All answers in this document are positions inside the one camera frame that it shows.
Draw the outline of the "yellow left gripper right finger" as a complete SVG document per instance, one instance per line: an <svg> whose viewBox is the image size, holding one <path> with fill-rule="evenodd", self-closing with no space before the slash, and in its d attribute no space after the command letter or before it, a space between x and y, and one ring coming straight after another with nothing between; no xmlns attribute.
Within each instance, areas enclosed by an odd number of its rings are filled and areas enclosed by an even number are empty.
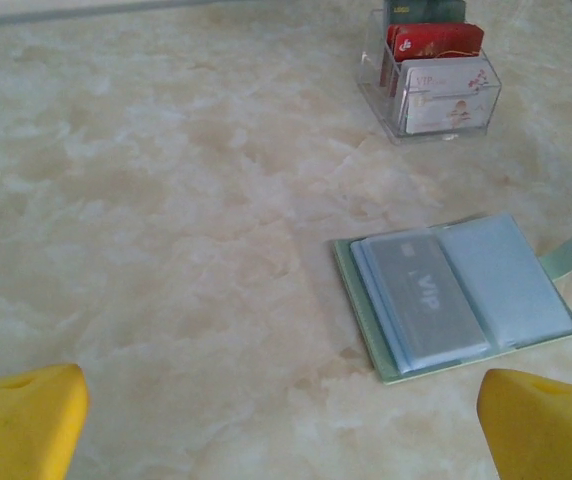
<svg viewBox="0 0 572 480"><path fill-rule="evenodd" d="M500 480L572 480L572 384L491 369L477 415Z"/></svg>

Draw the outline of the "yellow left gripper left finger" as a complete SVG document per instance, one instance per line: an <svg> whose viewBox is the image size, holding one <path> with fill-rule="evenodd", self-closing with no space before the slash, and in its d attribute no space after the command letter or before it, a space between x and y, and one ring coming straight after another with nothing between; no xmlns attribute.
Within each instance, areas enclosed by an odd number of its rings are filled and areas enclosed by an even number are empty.
<svg viewBox="0 0 572 480"><path fill-rule="evenodd" d="M0 378L0 480L65 480L88 407L76 364Z"/></svg>

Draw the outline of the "mint green card holder wallet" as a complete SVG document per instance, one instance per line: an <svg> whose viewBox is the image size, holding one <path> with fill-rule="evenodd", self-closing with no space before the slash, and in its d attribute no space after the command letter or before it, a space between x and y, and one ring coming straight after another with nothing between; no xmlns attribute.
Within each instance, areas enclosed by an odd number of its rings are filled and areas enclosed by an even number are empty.
<svg viewBox="0 0 572 480"><path fill-rule="evenodd" d="M490 349L475 357L412 370L361 242L380 235L420 231L436 236ZM572 238L538 256L510 214L338 239L332 241L331 248L370 359L384 384L572 336L572 311L554 284L572 272Z"/></svg>

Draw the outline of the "grey VIP card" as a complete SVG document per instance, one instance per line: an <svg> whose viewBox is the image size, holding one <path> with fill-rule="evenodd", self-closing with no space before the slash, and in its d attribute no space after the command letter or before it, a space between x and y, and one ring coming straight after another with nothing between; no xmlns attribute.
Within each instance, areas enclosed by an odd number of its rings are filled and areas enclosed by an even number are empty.
<svg viewBox="0 0 572 480"><path fill-rule="evenodd" d="M361 246L410 369L490 349L434 234L380 235L363 240Z"/></svg>

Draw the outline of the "white VIP card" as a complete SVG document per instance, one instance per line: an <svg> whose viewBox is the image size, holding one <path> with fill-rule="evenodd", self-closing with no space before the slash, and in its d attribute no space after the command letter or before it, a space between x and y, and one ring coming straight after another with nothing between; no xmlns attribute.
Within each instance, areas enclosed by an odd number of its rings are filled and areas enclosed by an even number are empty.
<svg viewBox="0 0 572 480"><path fill-rule="evenodd" d="M501 90L483 56L406 60L400 74L396 113L411 136L486 127Z"/></svg>

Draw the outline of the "clear acrylic card stand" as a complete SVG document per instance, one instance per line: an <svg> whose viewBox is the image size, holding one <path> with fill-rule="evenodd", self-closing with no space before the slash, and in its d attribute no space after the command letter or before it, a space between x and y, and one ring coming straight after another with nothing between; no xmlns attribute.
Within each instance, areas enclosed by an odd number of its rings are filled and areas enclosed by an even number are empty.
<svg viewBox="0 0 572 480"><path fill-rule="evenodd" d="M371 11L369 15L357 75L357 85L389 138L395 143L406 143L432 139L451 140L458 137L486 134L490 122L486 127L462 129L455 132L432 132L414 136L405 135L401 132L399 117L396 113L396 94L391 97L389 95L390 87L380 85L383 60L386 54L391 54L385 39L388 26L384 18L382 0L381 8ZM490 62L483 48L479 56L485 57Z"/></svg>

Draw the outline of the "red plastic card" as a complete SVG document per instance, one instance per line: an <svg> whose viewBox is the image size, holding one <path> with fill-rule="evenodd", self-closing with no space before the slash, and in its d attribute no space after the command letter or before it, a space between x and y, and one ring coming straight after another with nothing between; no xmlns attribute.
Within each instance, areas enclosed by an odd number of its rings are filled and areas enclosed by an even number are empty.
<svg viewBox="0 0 572 480"><path fill-rule="evenodd" d="M391 54L383 60L380 85L394 97L403 62L479 56L483 38L484 31L470 23L391 24L385 37Z"/></svg>

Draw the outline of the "dark green plastic card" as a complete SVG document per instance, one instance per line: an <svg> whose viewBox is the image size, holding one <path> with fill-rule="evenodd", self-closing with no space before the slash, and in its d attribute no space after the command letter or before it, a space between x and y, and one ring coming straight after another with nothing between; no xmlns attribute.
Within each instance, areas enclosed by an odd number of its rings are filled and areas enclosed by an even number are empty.
<svg viewBox="0 0 572 480"><path fill-rule="evenodd" d="M463 23L465 0L383 0L387 25Z"/></svg>

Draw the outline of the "aluminium back table rail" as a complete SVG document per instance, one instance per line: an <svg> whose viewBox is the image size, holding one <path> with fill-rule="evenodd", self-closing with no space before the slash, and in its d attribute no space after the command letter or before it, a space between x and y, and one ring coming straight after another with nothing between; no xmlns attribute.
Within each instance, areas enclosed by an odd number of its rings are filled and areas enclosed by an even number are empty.
<svg viewBox="0 0 572 480"><path fill-rule="evenodd" d="M189 6L208 0L0 0L0 25Z"/></svg>

